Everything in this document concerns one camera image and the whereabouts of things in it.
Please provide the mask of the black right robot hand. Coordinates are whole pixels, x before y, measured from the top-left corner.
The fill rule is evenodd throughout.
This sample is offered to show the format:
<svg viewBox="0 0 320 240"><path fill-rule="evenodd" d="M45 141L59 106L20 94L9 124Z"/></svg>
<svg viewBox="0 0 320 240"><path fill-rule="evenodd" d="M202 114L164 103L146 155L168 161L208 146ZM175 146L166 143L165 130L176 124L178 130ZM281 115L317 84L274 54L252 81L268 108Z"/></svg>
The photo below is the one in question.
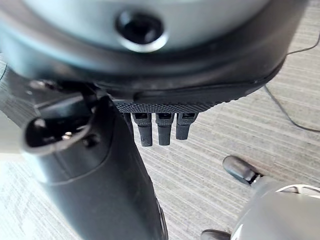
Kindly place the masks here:
<svg viewBox="0 0 320 240"><path fill-rule="evenodd" d="M185 140L199 113L274 78L306 0L3 0L12 94L35 118L21 151L84 240L166 240L135 144Z"/></svg>

